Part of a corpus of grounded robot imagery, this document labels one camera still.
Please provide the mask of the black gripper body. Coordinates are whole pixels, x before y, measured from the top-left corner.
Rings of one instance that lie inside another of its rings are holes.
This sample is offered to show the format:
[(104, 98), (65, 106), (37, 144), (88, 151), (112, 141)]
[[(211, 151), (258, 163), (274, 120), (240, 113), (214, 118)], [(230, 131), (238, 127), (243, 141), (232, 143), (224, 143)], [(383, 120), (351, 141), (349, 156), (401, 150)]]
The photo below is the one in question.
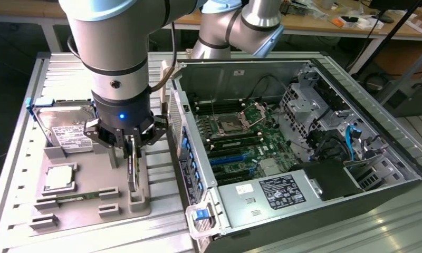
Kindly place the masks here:
[(154, 123), (150, 106), (150, 88), (127, 100), (107, 100), (92, 92), (97, 115), (105, 126), (133, 135), (135, 129), (143, 132)]

